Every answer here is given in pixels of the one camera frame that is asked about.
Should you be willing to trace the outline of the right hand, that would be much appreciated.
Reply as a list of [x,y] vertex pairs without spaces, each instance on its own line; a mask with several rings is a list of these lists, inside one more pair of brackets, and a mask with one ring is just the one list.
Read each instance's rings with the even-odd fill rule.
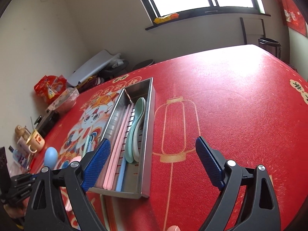
[[167,229],[167,231],[181,231],[181,229],[177,225],[172,225]]

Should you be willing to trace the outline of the left hand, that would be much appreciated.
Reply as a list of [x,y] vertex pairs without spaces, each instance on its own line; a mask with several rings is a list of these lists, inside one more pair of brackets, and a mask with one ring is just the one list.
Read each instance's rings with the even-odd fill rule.
[[22,218],[22,217],[25,217],[26,215],[27,203],[23,201],[20,207],[12,207],[9,204],[5,204],[4,210],[13,219]]

